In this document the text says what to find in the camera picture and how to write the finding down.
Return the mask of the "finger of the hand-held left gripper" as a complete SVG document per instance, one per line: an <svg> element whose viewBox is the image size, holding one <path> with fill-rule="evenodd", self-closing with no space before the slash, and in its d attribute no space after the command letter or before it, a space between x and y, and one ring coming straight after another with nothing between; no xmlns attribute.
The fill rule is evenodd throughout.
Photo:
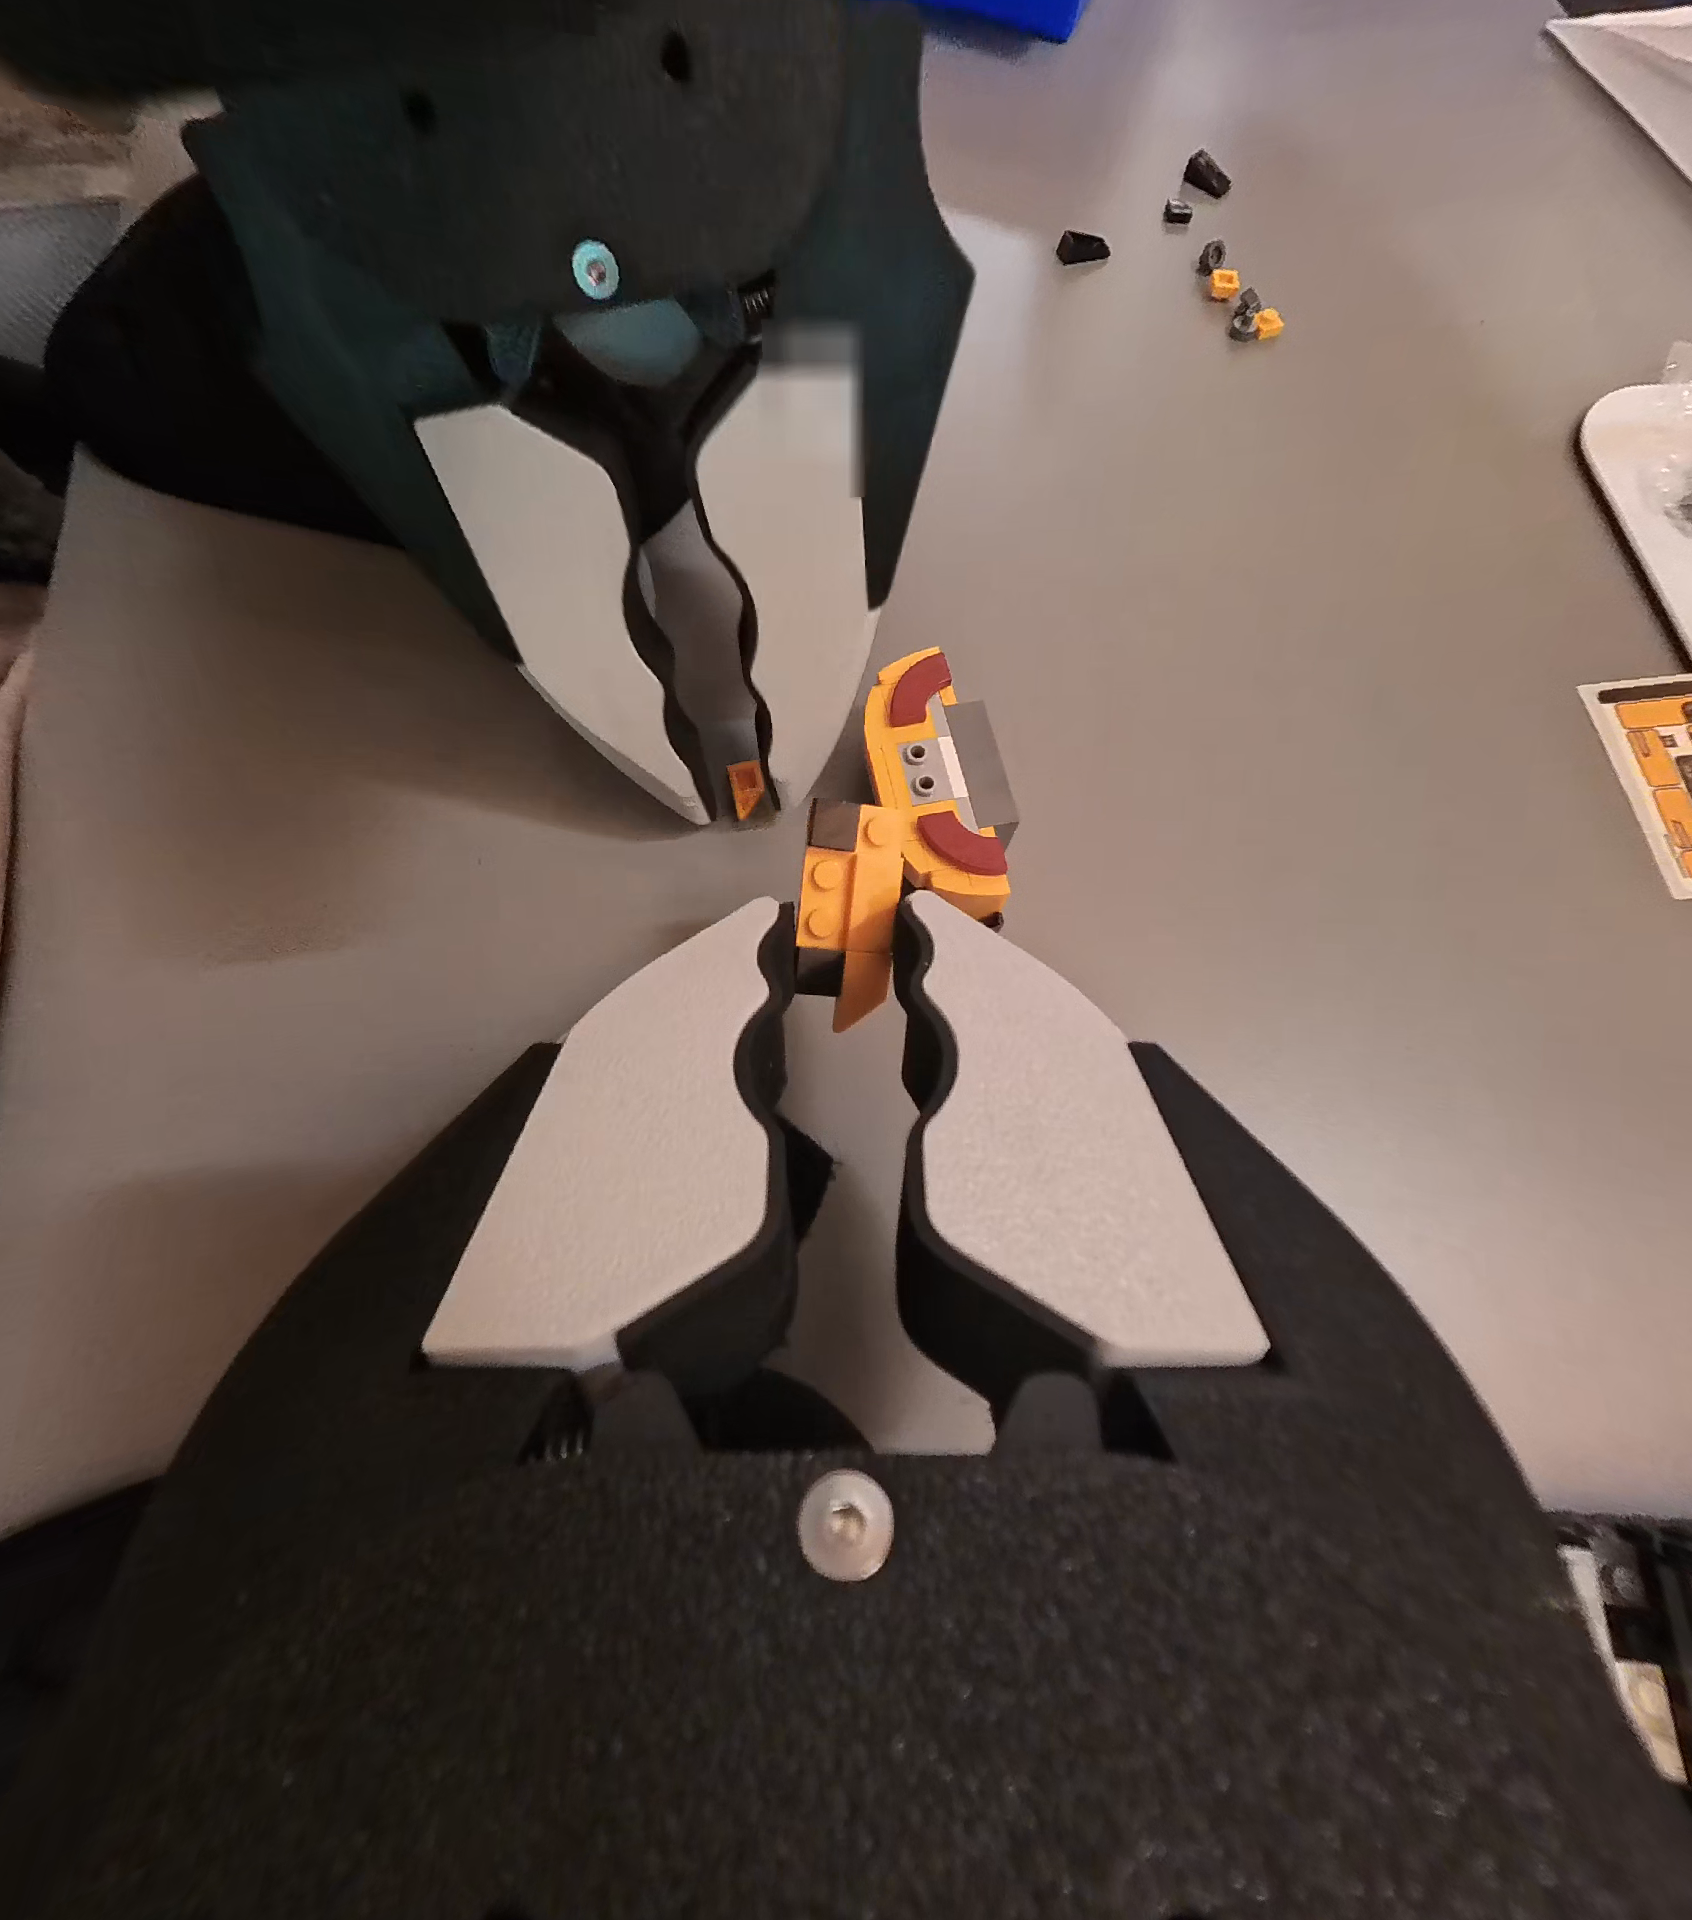
<svg viewBox="0 0 1692 1920"><path fill-rule="evenodd" d="M751 598L751 687L768 771L799 811L834 753L873 652L859 478L859 374L764 367L696 461L712 545Z"/></svg>
<svg viewBox="0 0 1692 1920"><path fill-rule="evenodd" d="M632 534L611 475L500 405L415 423L524 679L601 758L692 828L708 805L628 628Z"/></svg>

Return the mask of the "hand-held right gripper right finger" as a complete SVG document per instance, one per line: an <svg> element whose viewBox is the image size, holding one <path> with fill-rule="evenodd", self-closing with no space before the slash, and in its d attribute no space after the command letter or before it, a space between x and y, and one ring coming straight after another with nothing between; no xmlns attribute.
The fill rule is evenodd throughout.
<svg viewBox="0 0 1692 1920"><path fill-rule="evenodd" d="M911 897L894 935L911 1343L995 1432L1037 1379L1106 1405L1116 1381L1264 1365L1270 1330L1121 1026L939 897Z"/></svg>

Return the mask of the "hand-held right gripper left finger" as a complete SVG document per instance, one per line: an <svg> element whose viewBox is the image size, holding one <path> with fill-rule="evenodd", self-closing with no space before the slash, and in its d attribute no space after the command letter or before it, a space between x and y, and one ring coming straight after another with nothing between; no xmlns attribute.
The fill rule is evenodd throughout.
<svg viewBox="0 0 1692 1920"><path fill-rule="evenodd" d="M792 905L756 898L617 985L553 1051L423 1335L550 1379L528 1447L832 1447L770 1359L834 1158L783 1114Z"/></svg>

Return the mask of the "orange lego wheel arch assembly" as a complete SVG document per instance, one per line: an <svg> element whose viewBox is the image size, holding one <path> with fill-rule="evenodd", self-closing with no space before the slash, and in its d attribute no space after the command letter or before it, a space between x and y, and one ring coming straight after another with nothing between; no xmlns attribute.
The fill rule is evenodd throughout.
<svg viewBox="0 0 1692 1920"><path fill-rule="evenodd" d="M881 665L862 708L874 802L894 817L903 891L924 891L1000 929L1021 807L988 711L962 702L931 646Z"/></svg>

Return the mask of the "orange lego plate stack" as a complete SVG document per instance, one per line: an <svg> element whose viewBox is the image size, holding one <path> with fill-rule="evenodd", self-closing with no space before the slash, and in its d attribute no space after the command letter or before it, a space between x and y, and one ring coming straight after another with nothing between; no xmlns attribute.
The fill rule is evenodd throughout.
<svg viewBox="0 0 1692 1920"><path fill-rule="evenodd" d="M891 995L894 926L907 881L914 807L815 798L797 900L797 989L834 1000L834 1034Z"/></svg>

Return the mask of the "blue plastic bin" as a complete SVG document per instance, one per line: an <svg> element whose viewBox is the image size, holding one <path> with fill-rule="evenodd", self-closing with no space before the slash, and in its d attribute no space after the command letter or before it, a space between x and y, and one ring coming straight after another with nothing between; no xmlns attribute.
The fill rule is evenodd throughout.
<svg viewBox="0 0 1692 1920"><path fill-rule="evenodd" d="M1090 3L920 3L924 13L957 29L988 35L1032 39L1065 46Z"/></svg>

